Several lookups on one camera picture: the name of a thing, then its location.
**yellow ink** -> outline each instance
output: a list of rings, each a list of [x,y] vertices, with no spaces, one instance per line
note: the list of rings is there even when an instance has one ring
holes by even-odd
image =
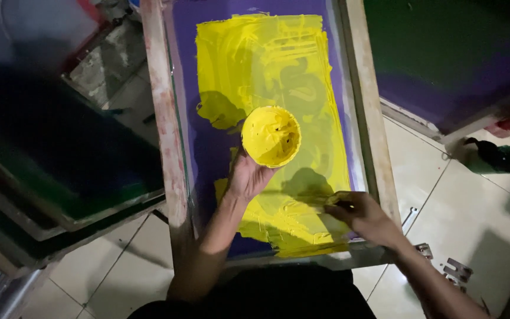
[[[345,250],[349,229],[323,214],[320,201],[350,189],[322,17],[235,15],[197,27],[198,114],[228,129],[258,107],[279,105],[299,120],[303,137],[298,154],[249,203],[239,232],[282,257]],[[218,200],[226,184],[215,182]]]
[[[300,127],[294,116],[282,107],[259,107],[245,120],[241,141],[256,163],[280,167],[298,152]]]

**screen printing frame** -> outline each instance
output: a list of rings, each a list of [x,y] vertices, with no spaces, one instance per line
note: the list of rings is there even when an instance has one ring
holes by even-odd
[[[354,115],[351,116],[352,124],[357,127],[359,134],[355,144],[362,159],[363,189],[371,193],[389,217],[400,226],[363,0],[326,1],[331,2],[331,9],[336,13],[335,18],[339,19],[333,32],[338,32],[340,38],[338,54],[341,56],[342,84],[347,97],[344,98],[344,109]],[[166,18],[163,15],[163,10],[170,3],[143,0],[140,8],[159,129],[174,269],[177,271],[183,256],[193,247],[197,232],[192,216],[195,209],[193,194],[189,191],[189,178],[185,167],[186,140],[182,138],[179,111],[175,104],[173,68],[168,49],[170,36],[167,36]],[[359,255],[363,255],[362,258],[353,258],[355,262],[350,263],[352,268],[386,263],[379,248],[368,247],[366,242],[349,244],[350,249],[359,248]],[[269,263],[275,259],[279,258],[249,258],[240,263]]]

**plastic cup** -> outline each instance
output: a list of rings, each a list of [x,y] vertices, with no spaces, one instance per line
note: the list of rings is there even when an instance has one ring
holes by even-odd
[[[280,167],[300,149],[300,126],[292,113],[282,107],[259,107],[245,119],[241,142],[259,165]]]

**wooden frame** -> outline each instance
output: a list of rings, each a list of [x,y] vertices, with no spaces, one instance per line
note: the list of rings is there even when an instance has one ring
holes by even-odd
[[[400,226],[401,218],[380,108],[363,0],[348,0],[347,2],[341,0],[338,4],[340,8],[347,8],[347,10],[341,10],[343,25],[341,31],[346,42],[347,63],[351,76],[345,78],[344,83],[347,91],[353,92],[354,95],[354,105],[351,106],[355,108],[358,118],[368,189],[379,200],[383,210]],[[163,4],[161,0],[143,0],[140,8],[156,123],[159,129],[174,269],[177,271],[183,255],[194,243],[192,217],[188,212],[187,172],[184,169],[183,144],[179,133],[180,123],[174,104]],[[381,258],[376,258],[376,260],[374,265],[384,263]]]

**tiled floor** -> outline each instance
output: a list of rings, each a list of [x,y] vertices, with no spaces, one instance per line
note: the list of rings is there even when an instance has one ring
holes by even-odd
[[[128,86],[148,84],[145,70],[136,78]],[[510,175],[473,174],[442,145],[389,119],[385,128],[402,220],[420,209],[409,240],[429,243],[439,270],[448,258],[473,268],[467,293],[499,315],[510,295]],[[485,131],[473,136],[510,145]],[[144,216],[67,255],[23,318],[125,318],[165,298],[172,276],[168,226]],[[354,281],[379,319],[424,317],[394,265],[356,269]]]

